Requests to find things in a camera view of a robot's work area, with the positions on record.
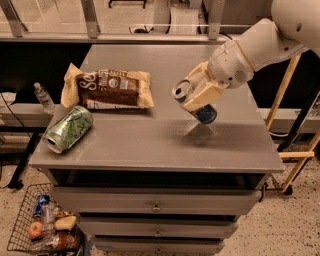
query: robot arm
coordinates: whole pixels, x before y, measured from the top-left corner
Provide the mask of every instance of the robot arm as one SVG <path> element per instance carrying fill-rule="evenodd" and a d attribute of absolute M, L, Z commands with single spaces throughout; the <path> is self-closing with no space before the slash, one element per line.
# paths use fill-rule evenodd
<path fill-rule="evenodd" d="M 274 0 L 274 21 L 263 19 L 235 40 L 221 45 L 208 62 L 200 63 L 178 83 L 173 96 L 200 122 L 212 122 L 216 111 L 210 103 L 224 89 L 237 88 L 251 80 L 256 71 L 308 48 L 320 56 L 319 13 L 318 0 Z"/>

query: gray table top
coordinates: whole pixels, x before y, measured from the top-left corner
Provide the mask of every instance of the gray table top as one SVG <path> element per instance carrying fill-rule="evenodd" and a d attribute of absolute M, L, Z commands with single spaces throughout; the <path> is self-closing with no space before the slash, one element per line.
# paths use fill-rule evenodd
<path fill-rule="evenodd" d="M 93 111 L 94 124 L 58 155 L 41 141 L 29 163 L 42 168 L 273 173 L 284 166 L 247 85 L 213 103 L 217 119 L 199 124 L 171 95 L 172 87 L 214 45 L 94 45 L 82 71 L 103 68 L 150 72 L 155 107 Z M 68 111 L 62 106 L 53 125 Z"/>

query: gray cabinet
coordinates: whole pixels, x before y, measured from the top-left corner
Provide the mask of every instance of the gray cabinet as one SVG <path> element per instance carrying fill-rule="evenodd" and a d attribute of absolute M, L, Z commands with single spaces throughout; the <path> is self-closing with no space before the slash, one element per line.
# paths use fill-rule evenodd
<path fill-rule="evenodd" d="M 30 159 L 97 248 L 218 253 L 269 175 L 283 171 L 247 86 L 224 92 L 210 125 L 173 100 L 172 86 L 214 47 L 96 45 L 89 51 L 83 71 L 150 72 L 155 102 L 149 110 L 94 111 L 91 130 L 68 152 L 57 155 L 40 142 Z M 67 112 L 60 107 L 51 124 Z"/>

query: green can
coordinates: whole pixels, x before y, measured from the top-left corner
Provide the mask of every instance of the green can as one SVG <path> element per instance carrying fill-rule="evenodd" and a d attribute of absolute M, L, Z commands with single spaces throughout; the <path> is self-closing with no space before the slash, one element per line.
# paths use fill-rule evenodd
<path fill-rule="evenodd" d="M 47 129 L 43 139 L 55 153 L 70 149 L 91 127 L 92 114 L 81 106 L 75 106 L 59 122 Z"/>

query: blue can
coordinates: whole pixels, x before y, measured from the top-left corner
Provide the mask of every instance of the blue can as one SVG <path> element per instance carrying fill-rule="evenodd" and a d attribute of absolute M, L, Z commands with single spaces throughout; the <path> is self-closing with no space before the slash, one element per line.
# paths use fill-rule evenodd
<path fill-rule="evenodd" d="M 188 95 L 192 93 L 193 88 L 189 80 L 182 80 L 173 89 L 172 95 L 183 106 Z M 217 110 L 210 104 L 207 104 L 199 109 L 189 112 L 193 115 L 199 122 L 203 124 L 212 123 L 217 117 Z"/>
<path fill-rule="evenodd" d="M 50 196 L 48 196 L 48 195 L 38 196 L 36 203 L 35 203 L 35 206 L 34 206 L 33 217 L 41 217 L 42 205 L 49 204 L 49 202 L 50 202 Z"/>

